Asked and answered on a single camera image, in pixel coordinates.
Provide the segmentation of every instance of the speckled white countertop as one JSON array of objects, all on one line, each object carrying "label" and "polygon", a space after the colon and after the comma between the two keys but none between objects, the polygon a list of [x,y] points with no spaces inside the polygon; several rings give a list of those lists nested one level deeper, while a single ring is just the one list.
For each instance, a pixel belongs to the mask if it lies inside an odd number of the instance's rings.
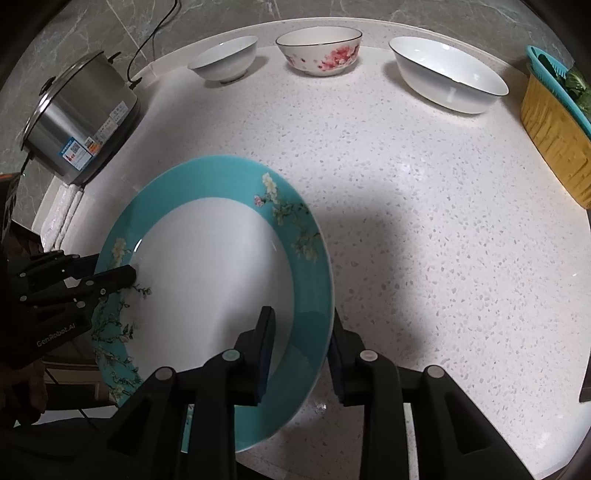
[{"label": "speckled white countertop", "polygon": [[[353,71],[302,76],[271,46],[318,23],[363,31]],[[386,50],[396,35],[440,35],[353,19],[241,30],[262,48],[234,84],[205,84],[182,65],[238,33],[144,72],[145,117],[87,186],[63,248],[98,252],[135,193],[174,165],[221,153],[263,162],[319,220],[345,326],[398,365],[444,366],[537,478],[564,465],[591,425],[577,400],[591,346],[589,224],[519,121],[525,76],[444,40],[511,90],[483,115],[456,115],[410,91]],[[361,408],[338,404],[325,367],[292,422],[239,460],[273,478],[353,479],[361,432]]]}]

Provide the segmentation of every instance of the tile grout line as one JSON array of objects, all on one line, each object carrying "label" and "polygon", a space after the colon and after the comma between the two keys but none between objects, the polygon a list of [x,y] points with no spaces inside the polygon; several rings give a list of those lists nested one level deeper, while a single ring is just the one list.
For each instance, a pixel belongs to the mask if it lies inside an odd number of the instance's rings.
[{"label": "tile grout line", "polygon": [[[109,0],[105,0],[105,2],[109,6],[109,8],[111,9],[111,11],[115,14],[115,16],[117,17],[117,20],[119,20],[119,23],[121,24],[121,26],[125,30],[125,33],[127,33],[129,35],[129,37],[131,38],[131,41],[134,43],[135,48],[139,48],[138,43],[133,38],[133,35],[131,33],[129,33],[129,30],[127,30],[127,27],[125,26],[125,24],[123,23],[123,21],[120,19],[119,15],[115,11],[115,9],[113,8],[113,6],[109,2]],[[143,56],[143,58],[145,59],[145,61],[147,61],[148,63],[150,63],[150,61],[148,60],[148,57],[146,57],[146,55],[144,54],[144,51],[143,50],[140,50],[139,52],[141,53],[141,55]]]}]

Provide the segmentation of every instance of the basket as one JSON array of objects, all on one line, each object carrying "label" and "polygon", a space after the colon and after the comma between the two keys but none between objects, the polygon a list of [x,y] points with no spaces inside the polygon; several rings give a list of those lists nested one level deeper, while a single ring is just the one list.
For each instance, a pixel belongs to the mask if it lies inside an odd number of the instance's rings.
[{"label": "basket", "polygon": [[566,93],[560,84],[556,81],[552,74],[542,65],[542,63],[538,60],[538,55],[543,53],[546,58],[550,61],[550,64],[554,67],[554,70],[558,75],[562,78],[566,77],[566,72],[568,72],[568,68],[562,65],[558,60],[556,60],[552,55],[546,53],[544,50],[540,50],[539,48],[528,46],[525,49],[527,56],[531,62],[531,69],[534,71],[534,75],[537,79],[544,85],[549,91],[551,91],[554,96],[558,99],[560,103],[569,111],[569,113],[573,116],[575,121],[580,125],[583,129],[585,134],[591,138],[591,122],[587,120],[584,113],[581,109],[576,105],[574,100]]},{"label": "basket", "polygon": [[581,207],[591,208],[591,140],[534,74],[521,104],[521,122],[564,188]]}]

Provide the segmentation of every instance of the yellow basket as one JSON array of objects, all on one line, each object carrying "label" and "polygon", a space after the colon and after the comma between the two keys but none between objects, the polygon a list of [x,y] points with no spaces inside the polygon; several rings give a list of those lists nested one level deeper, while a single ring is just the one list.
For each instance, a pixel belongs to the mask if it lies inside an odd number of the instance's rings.
[{"label": "yellow basket", "polygon": [[591,140],[532,74],[521,104],[521,122],[564,188],[581,207],[591,208]]}]

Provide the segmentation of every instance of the teal-rimmed plate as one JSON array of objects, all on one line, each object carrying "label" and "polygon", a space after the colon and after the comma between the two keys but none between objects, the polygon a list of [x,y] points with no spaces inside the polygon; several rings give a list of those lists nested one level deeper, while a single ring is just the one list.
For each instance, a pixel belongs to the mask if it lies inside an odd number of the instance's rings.
[{"label": "teal-rimmed plate", "polygon": [[320,372],[335,306],[319,227],[279,174],[225,155],[165,172],[116,221],[96,272],[125,264],[136,285],[99,304],[92,328],[119,404],[159,366],[199,367],[232,346],[269,302],[277,335],[267,393],[258,407],[236,407],[236,450],[292,418]]}]

